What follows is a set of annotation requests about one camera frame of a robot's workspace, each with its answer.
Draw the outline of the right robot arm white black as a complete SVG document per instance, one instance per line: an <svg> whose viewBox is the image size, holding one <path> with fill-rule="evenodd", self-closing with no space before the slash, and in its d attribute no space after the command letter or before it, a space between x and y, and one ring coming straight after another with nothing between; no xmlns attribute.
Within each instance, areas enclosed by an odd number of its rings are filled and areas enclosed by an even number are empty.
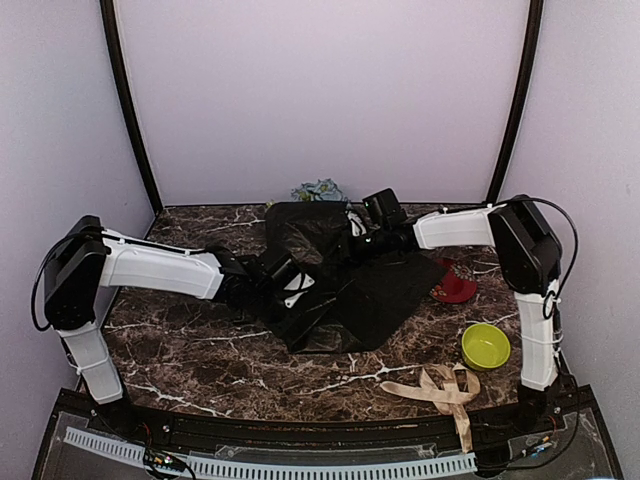
<svg viewBox="0 0 640 480"><path fill-rule="evenodd" d="M539 198L518 195L497 204L441 208L411 219L394 191L386 189L364 200L375 229L354 225L338 243L345 261L444 247L495 250L520 318L522 367L510 424L521 434L534 432L547 420L562 374L558 303L569 274L561 269L562 246L538 208L541 203Z"/></svg>

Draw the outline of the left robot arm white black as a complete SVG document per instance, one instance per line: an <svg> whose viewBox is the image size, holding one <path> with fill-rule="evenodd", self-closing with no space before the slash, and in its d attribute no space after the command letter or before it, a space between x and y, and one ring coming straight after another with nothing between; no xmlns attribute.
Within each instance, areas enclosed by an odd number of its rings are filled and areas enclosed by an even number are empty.
<svg viewBox="0 0 640 480"><path fill-rule="evenodd" d="M181 248L131 237L85 215L45 254L33 280L30 314L55 331L96 414L120 436L141 427L95 312L108 289L181 295L250 313L272 325L287 319L317 280L281 247L238 255L222 245Z"/></svg>

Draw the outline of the blue hydrangea flower stem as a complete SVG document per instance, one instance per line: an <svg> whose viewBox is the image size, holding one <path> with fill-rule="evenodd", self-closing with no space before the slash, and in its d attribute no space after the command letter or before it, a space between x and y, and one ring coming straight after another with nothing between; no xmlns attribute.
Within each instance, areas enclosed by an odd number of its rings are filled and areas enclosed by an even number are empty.
<svg viewBox="0 0 640 480"><path fill-rule="evenodd" d="M296 202L348 201L348 197L339 188L338 184L330 178L301 183L292 189L291 198Z"/></svg>

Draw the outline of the beige satin ribbon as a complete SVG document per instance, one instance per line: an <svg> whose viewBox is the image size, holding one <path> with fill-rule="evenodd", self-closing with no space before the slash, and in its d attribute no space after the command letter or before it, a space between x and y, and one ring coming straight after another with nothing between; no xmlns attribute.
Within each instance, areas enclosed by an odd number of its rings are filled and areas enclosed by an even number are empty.
<svg viewBox="0 0 640 480"><path fill-rule="evenodd" d="M422 368L417 387L393 381L384 381L380 387L398 397L433 403L439 413L452 416L462 452L470 453L473 450L471 421L465 406L480 393L480 381L475 373L460 363L454 367L435 365L433 369L441 377L440 384Z"/></svg>

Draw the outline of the black wrapping paper sheet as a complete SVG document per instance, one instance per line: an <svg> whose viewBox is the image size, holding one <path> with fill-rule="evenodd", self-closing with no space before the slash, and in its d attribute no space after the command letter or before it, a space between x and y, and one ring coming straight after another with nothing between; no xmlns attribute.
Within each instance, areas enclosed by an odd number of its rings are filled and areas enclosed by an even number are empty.
<svg viewBox="0 0 640 480"><path fill-rule="evenodd" d="M381 347L418 309L446 269L418 250L389 252L359 263L338 252L355 210L375 229L364 204L284 202L265 216L268 246L282 247L315 280L298 301L320 303L325 313L292 354L338 354Z"/></svg>

